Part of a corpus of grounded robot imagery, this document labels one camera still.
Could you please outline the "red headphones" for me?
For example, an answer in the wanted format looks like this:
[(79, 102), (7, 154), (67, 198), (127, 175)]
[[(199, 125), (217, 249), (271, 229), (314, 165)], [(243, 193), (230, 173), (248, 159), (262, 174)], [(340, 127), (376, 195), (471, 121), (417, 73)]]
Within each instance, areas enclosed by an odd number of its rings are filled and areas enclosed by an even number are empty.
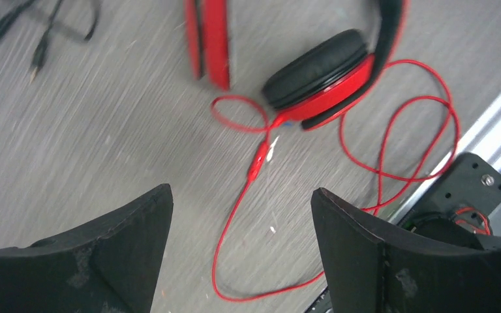
[[(188, 53), (196, 79), (208, 76), (217, 88), (231, 88), (227, 1), (184, 1)], [(375, 85), (395, 49), (407, 1), (379, 1), (380, 30), (374, 50), (361, 32), (337, 33), (274, 73), (262, 94), (277, 119), (299, 121), (313, 130), (347, 112)]]

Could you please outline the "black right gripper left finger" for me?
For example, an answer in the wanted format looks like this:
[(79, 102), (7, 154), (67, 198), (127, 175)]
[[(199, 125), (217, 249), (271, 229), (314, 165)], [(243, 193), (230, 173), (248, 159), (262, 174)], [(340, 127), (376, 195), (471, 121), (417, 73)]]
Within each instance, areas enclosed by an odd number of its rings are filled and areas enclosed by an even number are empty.
[(149, 312), (173, 208), (161, 184), (71, 230), (0, 249), (0, 312)]

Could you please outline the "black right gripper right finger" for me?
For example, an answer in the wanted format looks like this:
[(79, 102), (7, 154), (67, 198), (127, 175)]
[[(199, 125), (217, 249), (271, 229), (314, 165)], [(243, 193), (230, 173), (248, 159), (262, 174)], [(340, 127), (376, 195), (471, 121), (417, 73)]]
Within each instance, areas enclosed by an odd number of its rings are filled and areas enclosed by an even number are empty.
[(412, 233), (324, 188), (311, 211), (334, 312), (501, 312), (501, 248)]

